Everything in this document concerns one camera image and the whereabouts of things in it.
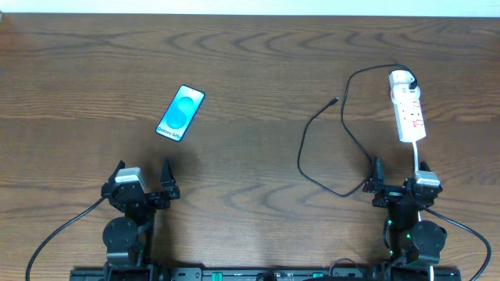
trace plug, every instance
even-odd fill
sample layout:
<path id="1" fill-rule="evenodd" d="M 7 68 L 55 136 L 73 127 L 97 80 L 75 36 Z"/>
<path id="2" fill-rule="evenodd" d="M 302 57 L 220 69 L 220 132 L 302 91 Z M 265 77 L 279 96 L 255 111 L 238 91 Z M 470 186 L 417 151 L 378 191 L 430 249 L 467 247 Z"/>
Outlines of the plug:
<path id="1" fill-rule="evenodd" d="M 396 70 L 389 75 L 391 100 L 394 104 L 398 135 L 401 142 L 414 142 L 426 136 L 420 107 L 420 88 L 410 89 L 415 80 L 405 70 Z"/>
<path id="2" fill-rule="evenodd" d="M 338 101 L 338 98 L 334 98 L 333 100 L 330 101 L 330 103 L 328 103 L 329 105 L 334 105 L 336 104 Z"/>

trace white power strip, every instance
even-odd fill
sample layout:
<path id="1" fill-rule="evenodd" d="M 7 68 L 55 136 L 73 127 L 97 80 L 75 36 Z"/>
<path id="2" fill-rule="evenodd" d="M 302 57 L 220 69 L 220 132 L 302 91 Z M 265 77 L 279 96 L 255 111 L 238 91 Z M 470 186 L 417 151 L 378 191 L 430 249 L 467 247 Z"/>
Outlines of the white power strip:
<path id="1" fill-rule="evenodd" d="M 409 88 L 414 80 L 415 77 L 405 70 L 396 70 L 389 75 L 399 140 L 407 143 L 416 142 L 426 136 L 419 101 L 420 88 Z"/>

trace wood grain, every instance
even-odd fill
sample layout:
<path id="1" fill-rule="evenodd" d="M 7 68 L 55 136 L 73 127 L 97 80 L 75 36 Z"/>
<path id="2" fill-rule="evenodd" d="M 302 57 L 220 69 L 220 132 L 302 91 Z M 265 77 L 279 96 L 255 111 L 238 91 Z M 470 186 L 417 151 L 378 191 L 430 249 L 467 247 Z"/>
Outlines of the wood grain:
<path id="1" fill-rule="evenodd" d="M 304 180 L 296 157 L 307 119 L 367 66 L 410 66 L 422 88 L 420 157 L 445 191 L 434 209 L 494 250 L 500 279 L 500 20 L 397 17 L 6 15 L 0 24 L 0 280 L 22 279 L 36 247 L 99 197 L 118 160 L 158 188 L 170 157 L 181 199 L 157 214 L 154 256 L 209 267 L 328 266 L 387 257 L 385 210 Z M 389 69 L 352 81 L 345 119 L 395 183 L 412 172 L 388 98 Z M 181 143 L 155 126 L 181 84 L 206 100 Z M 339 122 L 314 124 L 303 169 L 335 190 L 369 169 Z M 41 253 L 33 280 L 67 280 L 105 262 L 103 204 Z M 448 231 L 441 264 L 469 279 L 482 243 Z"/>

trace blue phone screen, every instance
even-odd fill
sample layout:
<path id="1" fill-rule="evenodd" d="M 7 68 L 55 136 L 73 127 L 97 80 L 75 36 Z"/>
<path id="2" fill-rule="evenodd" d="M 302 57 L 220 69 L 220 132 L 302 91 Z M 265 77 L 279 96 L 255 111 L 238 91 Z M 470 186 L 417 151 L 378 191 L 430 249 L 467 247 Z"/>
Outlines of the blue phone screen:
<path id="1" fill-rule="evenodd" d="M 205 93 L 201 91 L 185 85 L 180 86 L 156 127 L 156 133 L 174 141 L 182 140 L 204 97 Z"/>

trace power strip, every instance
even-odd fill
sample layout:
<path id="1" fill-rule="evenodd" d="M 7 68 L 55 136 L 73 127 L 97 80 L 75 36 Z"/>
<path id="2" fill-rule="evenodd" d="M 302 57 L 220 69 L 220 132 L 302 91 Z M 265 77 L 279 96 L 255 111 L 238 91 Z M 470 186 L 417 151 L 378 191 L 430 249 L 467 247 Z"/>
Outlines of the power strip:
<path id="1" fill-rule="evenodd" d="M 414 80 L 415 77 L 405 70 L 396 70 L 389 75 L 399 140 L 406 143 L 421 140 L 426 136 L 419 100 L 420 88 L 409 88 Z"/>

